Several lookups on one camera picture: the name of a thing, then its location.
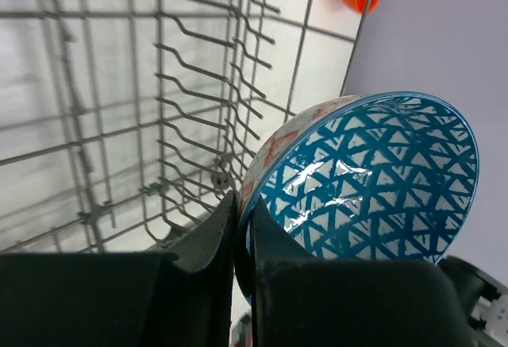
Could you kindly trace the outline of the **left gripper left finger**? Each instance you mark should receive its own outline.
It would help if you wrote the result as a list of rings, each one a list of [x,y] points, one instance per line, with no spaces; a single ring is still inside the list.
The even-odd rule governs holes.
[[[236,207],[164,251],[2,255],[2,345],[228,345]]]

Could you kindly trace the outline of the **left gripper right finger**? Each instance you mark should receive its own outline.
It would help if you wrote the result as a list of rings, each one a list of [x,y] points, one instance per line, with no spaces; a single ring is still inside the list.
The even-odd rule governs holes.
[[[419,260],[321,260],[272,218],[248,216],[255,346],[470,346],[455,288]]]

